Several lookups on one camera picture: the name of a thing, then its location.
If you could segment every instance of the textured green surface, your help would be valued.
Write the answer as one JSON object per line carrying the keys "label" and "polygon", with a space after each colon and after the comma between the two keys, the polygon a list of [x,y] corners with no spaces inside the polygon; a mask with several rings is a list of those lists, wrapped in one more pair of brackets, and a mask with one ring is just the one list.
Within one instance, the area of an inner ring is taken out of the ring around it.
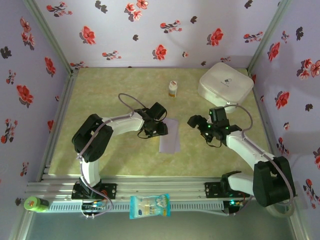
{"label": "textured green surface", "polygon": [[[193,115],[207,116],[213,105],[202,98],[198,83],[207,69],[155,68],[82,68],[76,79],[68,110],[51,162],[50,174],[80,174],[79,162],[71,139],[87,117],[115,117],[130,111],[119,100],[118,93],[138,98],[147,107],[155,102],[168,111],[168,118],[179,121],[180,149],[175,154],[159,153],[159,137],[140,139],[137,132],[117,135],[109,142],[99,159],[101,176],[207,176],[220,177],[240,170],[251,174],[247,163],[233,150],[206,145],[200,132],[187,125]],[[168,96],[169,82],[178,82],[176,98]],[[123,99],[135,109],[138,103]],[[242,104],[252,114],[254,126],[247,135],[263,149],[267,141],[253,93]],[[237,109],[228,115],[231,124],[246,128],[250,119]]]}

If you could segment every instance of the small bottle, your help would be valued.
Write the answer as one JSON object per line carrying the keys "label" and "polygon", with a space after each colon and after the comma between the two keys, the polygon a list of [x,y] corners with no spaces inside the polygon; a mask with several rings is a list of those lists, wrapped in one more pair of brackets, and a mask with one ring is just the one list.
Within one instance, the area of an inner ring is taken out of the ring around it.
{"label": "small bottle", "polygon": [[169,96],[175,98],[177,96],[178,84],[176,81],[169,83]]}

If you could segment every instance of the snack package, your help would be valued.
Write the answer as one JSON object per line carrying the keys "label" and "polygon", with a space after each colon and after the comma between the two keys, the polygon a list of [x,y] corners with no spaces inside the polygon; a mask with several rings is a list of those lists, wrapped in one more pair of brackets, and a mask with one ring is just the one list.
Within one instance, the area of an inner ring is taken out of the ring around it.
{"label": "snack package", "polygon": [[157,215],[165,217],[171,215],[169,194],[159,196],[131,196],[130,219]]}

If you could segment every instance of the paper sheet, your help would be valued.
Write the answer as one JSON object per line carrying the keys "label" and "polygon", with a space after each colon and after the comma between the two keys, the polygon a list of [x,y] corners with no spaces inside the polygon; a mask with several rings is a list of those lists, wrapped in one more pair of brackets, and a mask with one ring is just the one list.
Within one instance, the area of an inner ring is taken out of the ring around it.
{"label": "paper sheet", "polygon": [[160,136],[159,152],[174,154],[180,152],[179,122],[176,119],[165,118],[163,122],[168,128],[168,134]]}

